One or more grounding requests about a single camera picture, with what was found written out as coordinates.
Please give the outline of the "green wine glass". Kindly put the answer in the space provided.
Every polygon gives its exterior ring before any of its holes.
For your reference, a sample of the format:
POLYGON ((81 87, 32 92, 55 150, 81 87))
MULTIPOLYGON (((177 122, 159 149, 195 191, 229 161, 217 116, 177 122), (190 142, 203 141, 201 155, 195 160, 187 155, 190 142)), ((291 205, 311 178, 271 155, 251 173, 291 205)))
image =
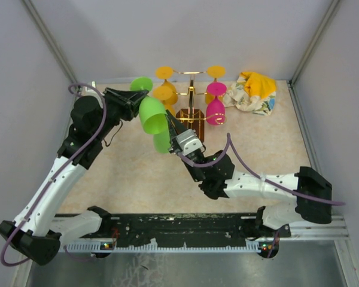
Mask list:
POLYGON ((153 135, 153 144, 158 153, 168 153, 171 146, 169 130, 153 135))
POLYGON ((139 119, 142 129, 149 135, 158 135, 168 129, 166 110, 158 99, 149 96, 153 82, 149 77, 135 78, 130 84, 131 91, 141 91, 146 94, 139 106, 139 119))

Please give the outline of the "yellow wine glass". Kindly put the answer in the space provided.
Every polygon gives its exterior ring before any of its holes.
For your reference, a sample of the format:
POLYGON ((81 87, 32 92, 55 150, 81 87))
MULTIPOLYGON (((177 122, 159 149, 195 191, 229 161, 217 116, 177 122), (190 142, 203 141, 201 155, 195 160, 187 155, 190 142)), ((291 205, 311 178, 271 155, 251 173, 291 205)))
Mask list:
POLYGON ((153 96, 160 100, 165 109, 167 109, 173 116, 175 116, 174 105, 178 101, 178 95, 173 92, 171 88, 167 86, 156 87, 153 90, 153 96))
MULTIPOLYGON (((206 72, 210 77, 213 78, 213 82, 217 82, 219 78, 225 75, 226 70, 221 65, 214 65, 210 66, 206 72)), ((206 91, 205 103, 208 105, 212 100, 214 100, 214 96, 206 91)))
POLYGON ((157 68, 155 72, 156 77, 163 80, 163 84, 161 86, 167 86, 177 94, 177 90, 174 85, 168 81, 168 79, 173 76, 173 74, 174 70, 169 66, 161 66, 157 68))

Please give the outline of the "pink wine glass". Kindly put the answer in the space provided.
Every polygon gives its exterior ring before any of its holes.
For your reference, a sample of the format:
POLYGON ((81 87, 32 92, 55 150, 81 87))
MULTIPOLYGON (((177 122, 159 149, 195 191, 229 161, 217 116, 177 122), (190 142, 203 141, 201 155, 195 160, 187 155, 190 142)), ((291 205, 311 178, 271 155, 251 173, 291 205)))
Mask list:
POLYGON ((226 119, 225 107, 218 97, 225 94, 227 87, 221 82, 213 82, 207 86, 206 91, 214 97, 206 107, 206 121, 213 126, 222 125, 226 119))

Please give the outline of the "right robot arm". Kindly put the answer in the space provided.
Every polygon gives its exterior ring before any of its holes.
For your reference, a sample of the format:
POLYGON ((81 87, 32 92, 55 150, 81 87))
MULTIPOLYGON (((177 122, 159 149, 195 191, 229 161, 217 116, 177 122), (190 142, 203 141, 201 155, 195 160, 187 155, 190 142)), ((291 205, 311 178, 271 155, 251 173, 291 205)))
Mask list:
POLYGON ((297 221, 313 224, 331 223, 332 185, 316 170, 302 166, 296 173, 264 175, 249 167, 239 171, 225 148, 204 156, 204 144, 193 129, 183 126, 173 115, 166 116, 169 127, 169 149, 187 168, 192 179, 210 199, 258 197, 276 200, 276 204, 260 207, 255 229, 267 237, 275 230, 297 221))

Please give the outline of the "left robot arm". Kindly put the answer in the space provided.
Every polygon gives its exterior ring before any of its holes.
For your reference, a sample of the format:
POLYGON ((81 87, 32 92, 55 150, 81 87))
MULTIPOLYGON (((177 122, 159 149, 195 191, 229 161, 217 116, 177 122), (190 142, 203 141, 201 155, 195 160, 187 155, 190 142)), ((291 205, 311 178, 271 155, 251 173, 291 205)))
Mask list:
POLYGON ((72 187, 102 151, 107 134, 114 126, 137 117, 147 95, 148 90, 106 88, 97 97, 78 97, 70 113, 68 136, 44 182, 14 220, 0 223, 6 248, 11 246, 26 259, 46 265, 61 247, 80 237, 89 234, 106 237, 112 232, 111 214, 97 206, 60 224, 53 223, 53 219, 72 187))

